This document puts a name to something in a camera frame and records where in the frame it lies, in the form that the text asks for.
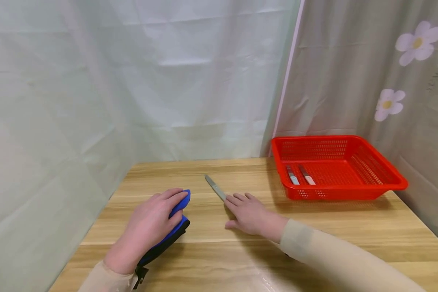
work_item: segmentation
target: red basket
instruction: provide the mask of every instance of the red basket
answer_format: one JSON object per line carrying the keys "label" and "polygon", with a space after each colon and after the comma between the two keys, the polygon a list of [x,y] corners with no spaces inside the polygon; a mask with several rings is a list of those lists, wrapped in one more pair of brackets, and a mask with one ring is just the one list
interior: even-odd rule
{"label": "red basket", "polygon": [[[406,179],[365,139],[354,135],[272,139],[277,171],[291,200],[373,200],[404,190]],[[292,184],[290,166],[300,185]],[[309,185],[299,169],[313,178]]]}

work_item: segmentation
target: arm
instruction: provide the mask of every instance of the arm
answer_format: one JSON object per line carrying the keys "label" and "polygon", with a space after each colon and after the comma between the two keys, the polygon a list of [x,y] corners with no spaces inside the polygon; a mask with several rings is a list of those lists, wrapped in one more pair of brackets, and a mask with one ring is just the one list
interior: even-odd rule
{"label": "arm", "polygon": [[182,210],[171,218],[172,209],[187,196],[182,189],[155,194],[137,206],[123,235],[96,264],[79,292],[130,292],[137,281],[136,265],[153,246],[182,219]]}
{"label": "arm", "polygon": [[238,228],[280,243],[281,250],[326,276],[345,291],[425,292],[386,262],[342,239],[264,208],[251,194],[228,196],[225,205],[237,217],[226,228]]}

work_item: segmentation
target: wooden table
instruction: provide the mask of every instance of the wooden table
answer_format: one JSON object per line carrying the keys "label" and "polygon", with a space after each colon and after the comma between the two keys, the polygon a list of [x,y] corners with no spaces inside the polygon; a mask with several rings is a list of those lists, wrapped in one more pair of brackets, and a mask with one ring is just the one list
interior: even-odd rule
{"label": "wooden table", "polygon": [[133,166],[50,291],[77,291],[121,235],[134,207],[171,187],[191,189],[184,211],[191,225],[148,265],[138,291],[335,291],[271,242],[225,230],[228,213],[205,173],[226,193],[248,191],[269,209],[348,240],[438,292],[438,239],[393,192],[370,202],[291,202],[270,159]]}

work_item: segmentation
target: black strap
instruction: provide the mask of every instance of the black strap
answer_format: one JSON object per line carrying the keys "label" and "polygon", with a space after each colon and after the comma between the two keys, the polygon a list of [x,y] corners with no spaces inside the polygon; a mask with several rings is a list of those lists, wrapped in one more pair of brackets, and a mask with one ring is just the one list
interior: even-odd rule
{"label": "black strap", "polygon": [[163,252],[166,251],[177,239],[179,239],[182,234],[185,233],[186,228],[189,226],[189,220],[183,222],[182,226],[177,230],[176,233],[172,234],[168,239],[166,239],[163,243],[151,248],[146,254],[141,258],[138,263],[138,267],[144,267],[149,264],[153,260],[155,260],[158,256],[160,256]]}
{"label": "black strap", "polygon": [[138,276],[138,281],[136,281],[136,284],[134,285],[133,290],[136,290],[136,288],[138,288],[138,285],[143,283],[144,277],[146,276],[148,271],[149,270],[147,268],[136,267],[136,269],[134,270],[134,273],[136,274],[136,276]]}

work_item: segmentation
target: beige sleeve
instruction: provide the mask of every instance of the beige sleeve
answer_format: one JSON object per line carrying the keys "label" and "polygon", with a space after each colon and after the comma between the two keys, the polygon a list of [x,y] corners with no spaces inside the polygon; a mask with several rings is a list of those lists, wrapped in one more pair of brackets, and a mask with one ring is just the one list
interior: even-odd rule
{"label": "beige sleeve", "polygon": [[284,228],[281,250],[345,288],[344,291],[425,292],[369,252],[292,219]]}
{"label": "beige sleeve", "polygon": [[93,268],[78,292],[130,292],[137,279],[135,274],[117,274],[101,261]]}

